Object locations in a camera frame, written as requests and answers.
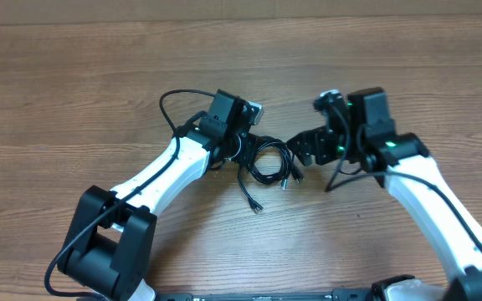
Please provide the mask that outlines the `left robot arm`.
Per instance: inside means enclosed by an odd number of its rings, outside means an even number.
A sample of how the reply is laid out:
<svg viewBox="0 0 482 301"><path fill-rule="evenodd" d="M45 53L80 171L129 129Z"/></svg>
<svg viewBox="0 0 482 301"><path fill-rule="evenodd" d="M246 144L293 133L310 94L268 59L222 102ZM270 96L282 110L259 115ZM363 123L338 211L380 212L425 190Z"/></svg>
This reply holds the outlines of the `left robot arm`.
<svg viewBox="0 0 482 301"><path fill-rule="evenodd" d="M64 245L49 265L49 294L76 300L154 301L146 282L158 216L177 195L220 162L239 156L264 113L257 103L223 90L208 110L173 125L164 152L130 180L109 190L91 186L79 199Z"/></svg>

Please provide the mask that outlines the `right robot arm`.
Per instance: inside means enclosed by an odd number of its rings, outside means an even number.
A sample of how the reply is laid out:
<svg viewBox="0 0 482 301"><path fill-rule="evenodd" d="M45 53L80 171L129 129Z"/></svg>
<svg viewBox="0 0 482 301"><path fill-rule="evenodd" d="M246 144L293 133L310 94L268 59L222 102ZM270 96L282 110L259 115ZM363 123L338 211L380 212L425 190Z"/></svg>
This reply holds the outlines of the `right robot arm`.
<svg viewBox="0 0 482 301"><path fill-rule="evenodd" d="M359 164L358 171L326 191L373 177L415 221L441 262L449 286L428 285L411 275L372 284L368 300L482 300L482 226L444 180L436 160L414 133L398 134L380 87L348 95L332 89L314 108L323 126L289 139L288 148L303 166L337 161Z"/></svg>

